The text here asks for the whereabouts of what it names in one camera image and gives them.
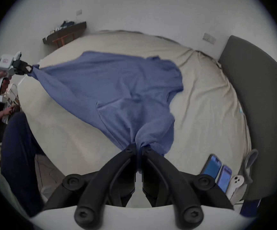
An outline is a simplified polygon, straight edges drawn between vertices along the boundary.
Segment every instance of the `black bracket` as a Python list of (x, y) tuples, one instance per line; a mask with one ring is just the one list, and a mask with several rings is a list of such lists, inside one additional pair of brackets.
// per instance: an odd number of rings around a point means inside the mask
[(13, 61), (12, 66), (14, 67), (14, 72), (17, 75), (25, 75), (31, 73), (33, 70), (33, 67), (28, 65), (27, 62), (19, 59)]
[[(43, 210), (77, 205), (75, 221), (84, 229), (101, 225), (105, 204), (125, 207), (135, 191), (136, 145), (130, 144), (99, 171), (71, 174), (53, 192)], [(180, 228), (196, 228), (203, 220), (201, 205), (233, 209), (209, 175), (178, 171), (150, 146), (142, 148), (143, 192), (152, 207), (173, 204)]]

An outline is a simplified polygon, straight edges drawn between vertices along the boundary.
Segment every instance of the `white wall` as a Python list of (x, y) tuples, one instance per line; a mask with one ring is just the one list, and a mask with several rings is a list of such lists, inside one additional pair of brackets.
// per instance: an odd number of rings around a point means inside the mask
[[(258, 0), (61, 0), (61, 20), (87, 21), (90, 32), (125, 29), (165, 36), (218, 59), (230, 35), (277, 60), (277, 26)], [(202, 41), (204, 33), (217, 38)]]
[[(277, 61), (277, 26), (257, 0), (18, 0), (0, 24), (0, 56), (21, 50), (22, 60), (37, 63), (56, 49), (42, 38), (63, 20), (87, 21), (86, 33), (124, 29), (165, 36), (216, 59), (235, 35)], [(217, 38), (215, 45), (202, 40), (205, 32)]]
[(18, 0), (0, 24), (0, 56), (21, 51), (22, 60), (36, 64), (56, 49), (42, 39), (61, 23), (60, 0)]

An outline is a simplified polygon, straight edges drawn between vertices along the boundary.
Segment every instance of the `mattress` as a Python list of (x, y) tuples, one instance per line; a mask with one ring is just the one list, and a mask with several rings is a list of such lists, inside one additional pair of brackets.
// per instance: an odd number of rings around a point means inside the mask
[[(165, 38), (104, 31), (57, 49), (39, 62), (40, 68), (75, 59), (88, 50), (173, 61), (182, 73), (184, 90), (170, 104), (174, 142), (165, 157), (178, 170), (199, 174), (214, 153), (238, 174), (251, 141), (236, 92), (219, 63)], [(120, 152), (101, 131), (57, 104), (32, 77), (23, 79), (18, 94), (33, 135), (64, 175), (97, 171)]]

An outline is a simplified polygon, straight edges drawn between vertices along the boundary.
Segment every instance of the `navy pants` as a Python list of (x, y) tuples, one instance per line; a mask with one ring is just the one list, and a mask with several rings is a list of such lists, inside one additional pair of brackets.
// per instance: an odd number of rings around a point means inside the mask
[(6, 126), (1, 147), (1, 174), (26, 211), (33, 217), (44, 203), (37, 187), (34, 158), (44, 154), (34, 138), (26, 115), (15, 113)]

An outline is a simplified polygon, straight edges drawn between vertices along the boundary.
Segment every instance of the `smartphone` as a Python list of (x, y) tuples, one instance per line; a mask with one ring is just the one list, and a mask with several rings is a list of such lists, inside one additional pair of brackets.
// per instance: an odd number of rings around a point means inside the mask
[(204, 165), (201, 174), (208, 174), (214, 179), (217, 177), (221, 167), (221, 161), (214, 154), (210, 154), (206, 164)]
[(232, 176), (232, 169), (230, 169), (228, 166), (224, 165), (221, 168), (219, 178), (217, 180), (217, 185), (221, 188), (221, 190), (226, 193), (229, 182)]

